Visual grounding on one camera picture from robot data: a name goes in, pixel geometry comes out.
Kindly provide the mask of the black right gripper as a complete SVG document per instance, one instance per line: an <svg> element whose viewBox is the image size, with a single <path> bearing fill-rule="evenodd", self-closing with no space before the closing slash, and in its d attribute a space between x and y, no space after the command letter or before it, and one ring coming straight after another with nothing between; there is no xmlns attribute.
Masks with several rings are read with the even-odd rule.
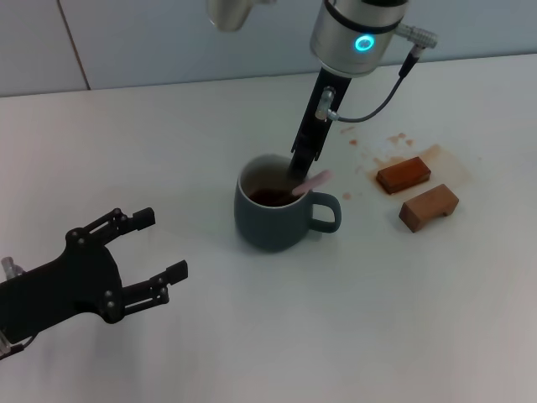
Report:
<svg viewBox="0 0 537 403"><path fill-rule="evenodd" d="M293 157L287 169L290 180L304 181L311 164L319 159L331 128L328 112L337 111L350 82L350 78L320 69L291 149Z"/></svg>

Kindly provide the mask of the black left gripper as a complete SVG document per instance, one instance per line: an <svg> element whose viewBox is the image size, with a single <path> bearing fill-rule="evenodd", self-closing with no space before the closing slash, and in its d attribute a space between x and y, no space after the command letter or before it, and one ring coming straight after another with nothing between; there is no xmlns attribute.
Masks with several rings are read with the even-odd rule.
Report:
<svg viewBox="0 0 537 403"><path fill-rule="evenodd" d="M151 207L131 217L120 208L66 237L59 258L1 284L1 332L19 343L82 313L113 324L169 302L169 285L188 278L185 260L164 272L127 287L107 244L155 224Z"/></svg>

